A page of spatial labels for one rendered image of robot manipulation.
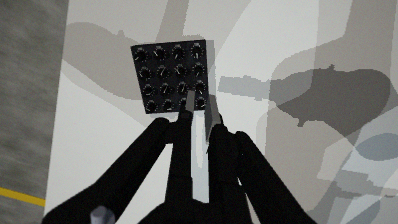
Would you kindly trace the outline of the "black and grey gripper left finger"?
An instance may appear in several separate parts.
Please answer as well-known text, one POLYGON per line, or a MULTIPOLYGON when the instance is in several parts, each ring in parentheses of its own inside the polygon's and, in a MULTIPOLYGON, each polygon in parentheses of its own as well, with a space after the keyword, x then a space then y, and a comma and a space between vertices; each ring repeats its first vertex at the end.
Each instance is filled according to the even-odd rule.
POLYGON ((194 98, 195 91, 188 90, 186 106, 180 108, 177 121, 156 118, 94 184, 50 210, 41 224, 115 224, 166 144, 173 144, 174 150, 162 224, 193 224, 194 98))

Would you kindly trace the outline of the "black knob box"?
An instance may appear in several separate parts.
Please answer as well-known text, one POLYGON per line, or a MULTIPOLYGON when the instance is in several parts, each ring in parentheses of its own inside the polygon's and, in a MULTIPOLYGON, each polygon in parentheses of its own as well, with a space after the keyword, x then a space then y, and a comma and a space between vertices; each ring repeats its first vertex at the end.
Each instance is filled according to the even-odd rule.
POLYGON ((194 111, 205 110, 206 40, 134 45, 131 52, 146 114, 179 112, 188 90, 195 91, 194 111))

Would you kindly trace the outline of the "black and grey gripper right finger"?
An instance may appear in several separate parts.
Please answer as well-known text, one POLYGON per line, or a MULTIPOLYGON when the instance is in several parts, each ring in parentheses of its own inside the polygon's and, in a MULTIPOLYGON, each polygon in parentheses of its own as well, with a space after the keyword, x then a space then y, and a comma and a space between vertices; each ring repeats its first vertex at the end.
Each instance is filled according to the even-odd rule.
POLYGON ((215 95, 208 96, 204 121, 206 145, 209 145, 206 152, 209 203, 221 201, 223 224, 253 224, 247 197, 261 224, 317 224, 249 135, 228 131, 215 95))

